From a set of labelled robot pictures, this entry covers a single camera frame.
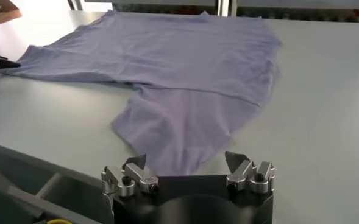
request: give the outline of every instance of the yellow cable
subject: yellow cable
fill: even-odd
[[[63,219],[54,219],[51,221],[48,221],[46,224],[72,224],[71,222]]]

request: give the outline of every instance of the metal bracket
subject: metal bracket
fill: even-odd
[[[117,192],[119,196],[128,197],[135,194],[136,183],[125,176],[117,167],[107,166],[102,172],[103,192],[112,194]]]
[[[246,188],[247,180],[254,172],[253,162],[244,160],[233,174],[227,176],[227,187],[242,191]]]
[[[255,193],[264,194],[274,190],[275,167],[270,162],[262,162],[250,179],[250,188]]]
[[[140,185],[142,192],[156,194],[159,191],[159,179],[146,173],[134,163],[125,165],[125,175],[135,180]]]

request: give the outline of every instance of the gray metal frame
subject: gray metal frame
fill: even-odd
[[[55,172],[55,174],[53,174],[53,176],[43,185],[43,187],[41,187],[41,189],[35,195],[29,194],[17,188],[17,186],[12,181],[0,173],[0,193],[13,198],[15,202],[30,215],[38,218],[42,215],[42,213],[46,212],[55,217],[69,220],[73,223],[100,224],[95,220],[84,217],[78,213],[75,213],[69,209],[65,209],[49,201],[53,201],[55,198],[61,197],[71,185],[71,179],[79,180],[98,188],[101,188],[102,186],[101,180],[81,175],[80,173],[74,172],[72,170],[58,167],[51,163],[23,155],[1,146],[0,153],[12,158],[20,159],[34,166],[43,167]]]

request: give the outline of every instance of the metal post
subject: metal post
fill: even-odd
[[[83,11],[81,0],[68,0],[68,4],[71,10]]]
[[[236,17],[238,12],[237,0],[224,0],[228,1],[228,16]]]

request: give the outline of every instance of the red object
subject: red object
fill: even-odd
[[[355,16],[359,16],[359,9],[354,9],[353,12],[354,12]]]

